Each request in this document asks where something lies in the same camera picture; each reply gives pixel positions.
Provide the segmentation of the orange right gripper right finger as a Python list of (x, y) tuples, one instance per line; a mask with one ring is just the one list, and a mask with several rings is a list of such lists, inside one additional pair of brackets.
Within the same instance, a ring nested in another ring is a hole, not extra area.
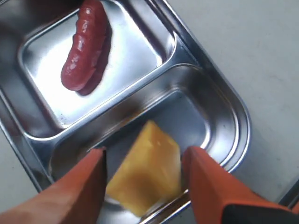
[(182, 158), (185, 181), (199, 224), (297, 224), (294, 209), (268, 201), (222, 168), (204, 149), (188, 147)]

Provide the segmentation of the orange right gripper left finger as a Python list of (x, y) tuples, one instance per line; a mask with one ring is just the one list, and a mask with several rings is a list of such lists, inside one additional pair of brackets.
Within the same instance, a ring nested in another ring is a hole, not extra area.
[(0, 214), (2, 224), (94, 224), (107, 185), (105, 148), (92, 149), (60, 180)]

